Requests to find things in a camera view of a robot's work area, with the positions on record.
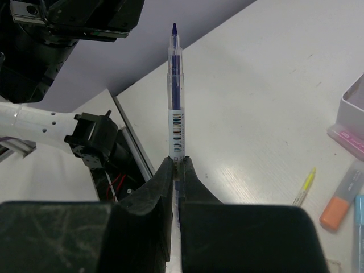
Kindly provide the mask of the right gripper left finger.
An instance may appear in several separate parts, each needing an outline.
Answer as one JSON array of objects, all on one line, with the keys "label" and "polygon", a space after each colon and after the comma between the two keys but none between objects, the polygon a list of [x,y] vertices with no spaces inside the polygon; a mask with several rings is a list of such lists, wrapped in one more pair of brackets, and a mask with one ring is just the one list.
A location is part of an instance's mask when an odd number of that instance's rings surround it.
[{"label": "right gripper left finger", "polygon": [[164,272],[173,162],[119,202],[1,205],[2,272]]}]

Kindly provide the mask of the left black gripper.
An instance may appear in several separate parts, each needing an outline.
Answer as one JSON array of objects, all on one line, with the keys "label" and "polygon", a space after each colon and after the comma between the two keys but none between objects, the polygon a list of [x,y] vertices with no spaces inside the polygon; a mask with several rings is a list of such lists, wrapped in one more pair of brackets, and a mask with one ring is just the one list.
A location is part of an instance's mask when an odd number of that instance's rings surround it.
[{"label": "left black gripper", "polygon": [[8,42],[114,42],[137,26],[144,1],[9,1]]}]

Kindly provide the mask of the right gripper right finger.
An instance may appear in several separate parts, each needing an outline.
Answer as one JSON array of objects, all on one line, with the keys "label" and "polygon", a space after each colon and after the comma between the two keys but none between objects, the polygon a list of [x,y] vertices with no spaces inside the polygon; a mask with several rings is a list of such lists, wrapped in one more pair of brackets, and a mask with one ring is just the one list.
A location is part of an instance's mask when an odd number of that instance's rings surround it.
[{"label": "right gripper right finger", "polygon": [[179,190],[184,272],[328,272],[315,226],[291,205],[224,204],[186,157]]}]

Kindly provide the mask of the blue clear pen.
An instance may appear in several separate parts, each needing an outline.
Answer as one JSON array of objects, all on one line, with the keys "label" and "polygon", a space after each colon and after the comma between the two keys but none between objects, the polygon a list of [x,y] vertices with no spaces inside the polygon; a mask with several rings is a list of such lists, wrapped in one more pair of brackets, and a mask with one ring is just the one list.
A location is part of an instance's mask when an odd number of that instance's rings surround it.
[{"label": "blue clear pen", "polygon": [[173,216],[177,227],[179,227],[179,188],[185,158],[185,107],[183,49],[176,23],[172,25],[172,34],[168,46],[167,97],[169,156],[174,164],[173,184],[175,197]]}]

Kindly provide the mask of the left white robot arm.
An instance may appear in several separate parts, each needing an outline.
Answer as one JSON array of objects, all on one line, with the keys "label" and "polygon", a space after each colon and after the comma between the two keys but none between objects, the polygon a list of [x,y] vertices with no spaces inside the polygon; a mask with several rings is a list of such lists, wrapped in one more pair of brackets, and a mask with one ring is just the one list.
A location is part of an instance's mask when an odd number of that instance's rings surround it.
[{"label": "left white robot arm", "polygon": [[143,1],[2,1],[1,137],[56,147],[90,169],[131,160],[110,112],[74,113],[76,90],[61,69],[82,40],[126,38]]}]

